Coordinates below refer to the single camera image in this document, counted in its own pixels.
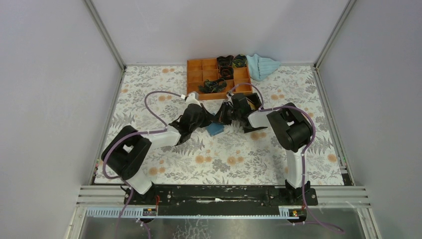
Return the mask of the blue leather card holder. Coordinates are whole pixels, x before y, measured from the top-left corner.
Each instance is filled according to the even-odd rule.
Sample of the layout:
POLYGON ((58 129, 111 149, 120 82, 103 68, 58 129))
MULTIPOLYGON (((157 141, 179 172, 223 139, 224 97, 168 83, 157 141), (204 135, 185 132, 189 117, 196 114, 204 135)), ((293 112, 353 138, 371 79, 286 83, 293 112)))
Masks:
POLYGON ((219 121, 218 117, 215 116, 215 113, 212 113, 213 118, 211 123, 206 126, 206 130, 210 136, 216 136, 224 131, 224 125, 219 121))

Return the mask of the orange compartment tray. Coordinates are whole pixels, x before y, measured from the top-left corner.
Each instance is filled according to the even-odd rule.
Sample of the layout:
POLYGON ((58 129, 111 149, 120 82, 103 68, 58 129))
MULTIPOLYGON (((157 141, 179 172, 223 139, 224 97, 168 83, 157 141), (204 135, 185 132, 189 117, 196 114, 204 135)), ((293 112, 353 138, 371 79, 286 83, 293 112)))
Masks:
POLYGON ((196 92, 200 100, 225 99, 227 92, 251 94, 247 57, 219 56, 187 61, 187 92, 196 92))

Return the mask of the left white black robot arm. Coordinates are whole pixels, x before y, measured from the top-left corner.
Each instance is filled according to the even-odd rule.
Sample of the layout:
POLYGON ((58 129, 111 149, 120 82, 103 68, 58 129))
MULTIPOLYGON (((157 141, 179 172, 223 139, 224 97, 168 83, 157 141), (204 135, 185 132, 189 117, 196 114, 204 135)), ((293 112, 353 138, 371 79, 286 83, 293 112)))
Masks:
POLYGON ((202 104, 189 104, 183 114, 164 129, 140 132, 127 125, 102 152, 103 166, 108 166, 136 191, 135 198, 141 204, 150 204, 154 200, 153 183, 141 170, 147 154, 185 143, 196 129, 210 125, 213 117, 202 104))

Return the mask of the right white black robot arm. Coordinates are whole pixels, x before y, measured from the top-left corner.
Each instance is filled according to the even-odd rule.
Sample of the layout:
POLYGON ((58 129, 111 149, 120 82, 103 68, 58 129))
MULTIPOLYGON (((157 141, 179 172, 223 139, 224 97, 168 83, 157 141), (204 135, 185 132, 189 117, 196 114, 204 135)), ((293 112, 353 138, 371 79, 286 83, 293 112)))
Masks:
POLYGON ((305 199, 301 188, 306 184, 306 163, 304 149, 311 143, 314 127, 305 119, 303 113, 288 103, 277 109, 263 109, 257 93, 231 95, 224 101, 212 122, 229 125, 238 122, 245 133, 270 128, 278 143, 286 150, 289 171, 285 179, 289 188, 285 192, 288 203, 298 205, 305 199))

